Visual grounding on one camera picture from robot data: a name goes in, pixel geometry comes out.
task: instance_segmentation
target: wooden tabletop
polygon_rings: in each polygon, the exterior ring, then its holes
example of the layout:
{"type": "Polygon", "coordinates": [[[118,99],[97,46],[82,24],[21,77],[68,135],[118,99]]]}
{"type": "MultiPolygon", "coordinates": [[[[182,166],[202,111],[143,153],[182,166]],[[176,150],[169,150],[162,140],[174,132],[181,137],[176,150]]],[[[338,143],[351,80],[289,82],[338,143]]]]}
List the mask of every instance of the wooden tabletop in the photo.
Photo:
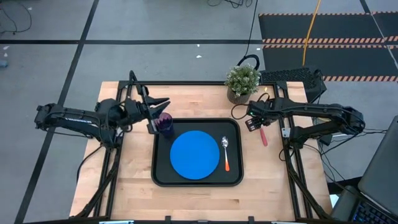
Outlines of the wooden tabletop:
{"type": "MultiPolygon", "coordinates": [[[[115,98],[117,82],[103,82],[98,101],[115,98]]],[[[231,108],[225,86],[148,86],[151,97],[169,97],[171,104],[166,112],[174,118],[230,118],[231,108]]],[[[271,98],[271,86],[267,87],[271,98]]],[[[306,102],[302,83],[288,83],[290,99],[306,102]]],[[[264,93],[264,86],[251,97],[257,100],[264,93]]],[[[133,89],[132,98],[137,98],[133,89]]],[[[240,106],[235,116],[244,114],[240,106]]],[[[113,202],[112,219],[164,220],[235,220],[247,221],[254,216],[258,221],[294,220],[286,164],[279,160],[282,149],[278,122],[264,128],[268,146],[264,147],[260,131],[249,132],[245,119],[240,125],[243,147],[244,178],[235,187],[159,187],[151,179],[152,145],[154,136],[148,134],[143,121],[134,125],[133,131],[124,136],[118,181],[113,202]]],[[[311,118],[294,117],[295,125],[312,125],[311,118]]],[[[316,147],[315,140],[307,144],[316,147]]],[[[85,156],[96,149],[99,142],[89,140],[85,156]]],[[[302,150],[302,162],[309,191],[317,202],[331,212],[331,203],[318,152],[309,147],[302,150]]],[[[98,188],[103,165],[104,150],[88,159],[81,168],[75,198],[70,215],[76,215],[87,204],[98,188]]],[[[297,188],[301,216],[305,216],[302,195],[297,188]]],[[[101,214],[104,214],[108,191],[103,196],[101,214]]]]}

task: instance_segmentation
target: round blue plate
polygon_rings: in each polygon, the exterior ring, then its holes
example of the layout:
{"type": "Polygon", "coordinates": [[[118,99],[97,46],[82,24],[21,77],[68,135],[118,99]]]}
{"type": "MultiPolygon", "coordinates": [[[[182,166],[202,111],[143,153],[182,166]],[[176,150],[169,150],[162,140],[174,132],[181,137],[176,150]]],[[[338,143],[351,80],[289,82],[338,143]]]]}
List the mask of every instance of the round blue plate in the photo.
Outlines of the round blue plate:
{"type": "Polygon", "coordinates": [[[217,142],[203,131],[188,131],[180,135],[170,151],[174,170],[182,177],[199,180],[209,176],[220,160],[217,142]]]}

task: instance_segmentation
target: gray floor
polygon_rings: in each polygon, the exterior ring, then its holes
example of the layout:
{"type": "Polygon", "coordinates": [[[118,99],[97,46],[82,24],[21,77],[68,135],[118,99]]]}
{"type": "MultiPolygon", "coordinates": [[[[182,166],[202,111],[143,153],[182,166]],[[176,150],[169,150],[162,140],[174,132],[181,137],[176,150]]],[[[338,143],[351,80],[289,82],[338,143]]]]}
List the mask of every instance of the gray floor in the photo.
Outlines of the gray floor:
{"type": "MultiPolygon", "coordinates": [[[[367,0],[372,11],[396,11],[395,0],[367,0]]],[[[32,14],[32,28],[1,39],[78,40],[92,0],[23,1],[32,14]]],[[[309,13],[316,0],[259,0],[257,12],[309,13]]],[[[27,14],[17,4],[3,5],[17,25],[27,14]]],[[[91,40],[247,39],[254,7],[232,9],[206,0],[100,0],[88,33],[91,40]]],[[[363,12],[359,0],[323,0],[319,12],[363,12]]],[[[1,27],[12,29],[0,13],[1,27]]],[[[260,39],[256,19],[253,39],[260,39]]],[[[259,45],[249,52],[258,54],[259,45]]],[[[12,223],[24,196],[45,133],[34,129],[38,104],[57,102],[76,45],[0,45],[0,217],[12,223]]],[[[246,50],[245,45],[85,45],[65,106],[92,110],[100,83],[126,79],[133,69],[141,80],[224,80],[246,50]]],[[[351,105],[362,111],[368,127],[387,128],[398,111],[397,83],[327,83],[321,102],[351,105]]],[[[355,139],[329,153],[345,178],[362,175],[381,135],[355,139]]],[[[54,136],[25,222],[66,218],[75,191],[75,175],[86,141],[54,136]]]]}

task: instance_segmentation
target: orange striped tape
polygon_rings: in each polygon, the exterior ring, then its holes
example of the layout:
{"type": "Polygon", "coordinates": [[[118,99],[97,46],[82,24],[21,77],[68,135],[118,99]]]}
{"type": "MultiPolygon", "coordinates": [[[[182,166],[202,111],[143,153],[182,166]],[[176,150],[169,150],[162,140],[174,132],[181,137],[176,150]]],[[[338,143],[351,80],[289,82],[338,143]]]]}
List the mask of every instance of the orange striped tape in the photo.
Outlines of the orange striped tape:
{"type": "MultiPolygon", "coordinates": [[[[398,41],[398,36],[385,38],[309,38],[309,44],[382,44],[386,40],[398,41]]],[[[268,38],[265,44],[305,44],[305,38],[268,38]]]]}
{"type": "MultiPolygon", "coordinates": [[[[387,48],[384,45],[308,45],[308,48],[327,48],[327,49],[348,49],[348,48],[387,48]]],[[[303,44],[266,44],[263,49],[266,48],[304,48],[303,44]]]]}
{"type": "Polygon", "coordinates": [[[384,38],[385,41],[398,41],[398,36],[389,36],[384,38]]]}
{"type": "Polygon", "coordinates": [[[325,82],[398,82],[398,76],[324,76],[325,82]]]}
{"type": "MultiPolygon", "coordinates": [[[[312,13],[260,13],[260,16],[312,16],[312,13]]],[[[317,13],[318,16],[354,16],[354,15],[370,15],[370,13],[349,12],[349,13],[317,13]]]]}
{"type": "Polygon", "coordinates": [[[372,12],[372,14],[375,15],[375,14],[380,14],[380,13],[397,13],[397,12],[398,12],[398,11],[386,11],[386,12],[375,11],[375,12],[372,12]]]}

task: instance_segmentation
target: spoon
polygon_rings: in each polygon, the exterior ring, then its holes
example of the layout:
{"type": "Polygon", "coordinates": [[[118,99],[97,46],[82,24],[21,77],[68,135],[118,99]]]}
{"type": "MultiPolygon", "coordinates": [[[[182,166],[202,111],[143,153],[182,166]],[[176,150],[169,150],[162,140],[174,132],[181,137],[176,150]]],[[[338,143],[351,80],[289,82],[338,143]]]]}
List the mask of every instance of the spoon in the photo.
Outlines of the spoon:
{"type": "Polygon", "coordinates": [[[226,148],[228,147],[228,138],[224,136],[221,140],[221,144],[223,145],[225,152],[225,171],[229,171],[228,157],[226,156],[226,148]]]}

